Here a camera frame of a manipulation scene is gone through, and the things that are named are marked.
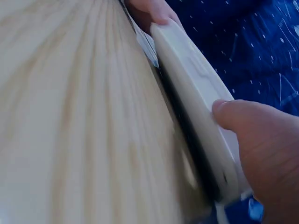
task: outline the finger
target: finger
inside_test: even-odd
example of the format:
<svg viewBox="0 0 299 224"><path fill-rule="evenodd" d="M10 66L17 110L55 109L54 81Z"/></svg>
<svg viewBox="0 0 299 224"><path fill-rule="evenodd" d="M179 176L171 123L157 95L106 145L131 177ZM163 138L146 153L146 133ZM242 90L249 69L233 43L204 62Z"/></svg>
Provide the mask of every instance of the finger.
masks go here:
<svg viewBox="0 0 299 224"><path fill-rule="evenodd" d="M153 22L159 25L166 25L168 23L168 14L165 8L165 3L161 1L152 1L149 11Z"/></svg>
<svg viewBox="0 0 299 224"><path fill-rule="evenodd" d="M216 122L225 129L241 133L255 124L283 122L290 115L271 106L245 100L223 101L217 100L213 104L213 115Z"/></svg>

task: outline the blue patterned cloth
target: blue patterned cloth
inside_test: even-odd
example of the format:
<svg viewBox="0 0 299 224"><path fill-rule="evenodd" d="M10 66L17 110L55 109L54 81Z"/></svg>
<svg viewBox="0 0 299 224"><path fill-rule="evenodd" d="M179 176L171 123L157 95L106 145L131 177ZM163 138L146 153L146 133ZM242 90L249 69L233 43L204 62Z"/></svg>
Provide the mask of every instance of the blue patterned cloth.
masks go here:
<svg viewBox="0 0 299 224"><path fill-rule="evenodd" d="M299 115L296 0L167 0L235 99Z"/></svg>

